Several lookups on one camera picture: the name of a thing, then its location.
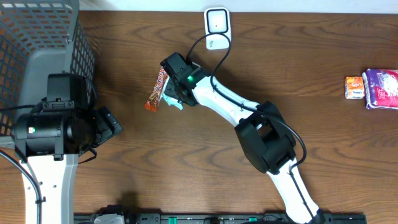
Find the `red purple sanitary pad pack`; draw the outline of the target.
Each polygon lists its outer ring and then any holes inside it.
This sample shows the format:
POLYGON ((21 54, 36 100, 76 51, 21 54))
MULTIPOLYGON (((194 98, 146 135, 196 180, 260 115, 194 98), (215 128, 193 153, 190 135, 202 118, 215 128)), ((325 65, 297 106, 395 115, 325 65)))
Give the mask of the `red purple sanitary pad pack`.
POLYGON ((369 68, 362 78, 367 109, 397 110, 397 70, 369 68))

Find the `small orange tissue pack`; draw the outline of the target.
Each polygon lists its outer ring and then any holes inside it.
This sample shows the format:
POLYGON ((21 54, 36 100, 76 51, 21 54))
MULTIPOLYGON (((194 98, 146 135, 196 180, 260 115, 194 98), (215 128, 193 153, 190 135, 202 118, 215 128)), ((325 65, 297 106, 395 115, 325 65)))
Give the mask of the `small orange tissue pack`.
POLYGON ((362 77, 346 77, 345 78, 345 98, 346 99, 362 99, 365 96, 364 82, 362 77))

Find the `teal green wipes pack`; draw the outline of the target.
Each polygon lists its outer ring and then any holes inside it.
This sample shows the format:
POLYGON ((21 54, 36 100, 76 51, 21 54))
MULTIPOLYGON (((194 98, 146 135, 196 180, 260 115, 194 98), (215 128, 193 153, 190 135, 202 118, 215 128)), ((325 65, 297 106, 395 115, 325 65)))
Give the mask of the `teal green wipes pack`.
POLYGON ((170 78, 167 77, 167 79, 165 80, 165 84, 162 90, 162 98, 164 99, 164 101, 169 105, 169 106, 175 106, 176 108, 178 108, 179 110, 183 110, 183 105, 182 103, 179 103, 178 100, 176 100, 175 98, 172 98, 170 96, 167 96, 165 94, 166 91, 166 86, 169 82, 170 78))

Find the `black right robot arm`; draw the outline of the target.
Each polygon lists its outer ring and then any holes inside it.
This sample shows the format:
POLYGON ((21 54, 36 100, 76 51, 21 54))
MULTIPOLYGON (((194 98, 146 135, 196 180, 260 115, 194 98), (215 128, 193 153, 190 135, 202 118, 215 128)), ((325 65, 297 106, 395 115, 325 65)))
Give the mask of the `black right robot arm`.
POLYGON ((325 222, 299 173, 303 160, 297 159, 294 147, 303 141, 274 104, 259 104, 239 96, 222 85, 214 72, 178 52, 160 64, 169 76, 167 96, 189 106, 205 106, 233 125, 247 160, 271 178, 294 223, 325 222))

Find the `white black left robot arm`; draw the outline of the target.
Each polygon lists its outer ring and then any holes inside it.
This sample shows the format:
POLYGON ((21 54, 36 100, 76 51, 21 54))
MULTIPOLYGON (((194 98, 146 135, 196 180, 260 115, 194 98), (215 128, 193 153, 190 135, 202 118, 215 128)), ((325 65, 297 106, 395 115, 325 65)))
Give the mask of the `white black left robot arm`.
POLYGON ((79 157, 122 131, 107 107, 95 107, 88 78, 50 74, 47 94, 20 115, 11 137, 22 172, 26 223, 73 223, 73 194, 79 157))

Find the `red Top chocolate bar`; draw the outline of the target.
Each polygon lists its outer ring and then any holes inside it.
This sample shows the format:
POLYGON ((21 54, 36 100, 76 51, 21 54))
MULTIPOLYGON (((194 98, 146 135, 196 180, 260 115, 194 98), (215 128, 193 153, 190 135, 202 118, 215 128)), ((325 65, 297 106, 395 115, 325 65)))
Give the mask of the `red Top chocolate bar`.
POLYGON ((150 96, 148 97, 146 103, 144 104, 144 108, 153 112, 156 112, 160 101, 162 98, 162 93, 164 90, 164 86, 168 80, 169 76, 163 67, 160 68, 156 84, 150 96))

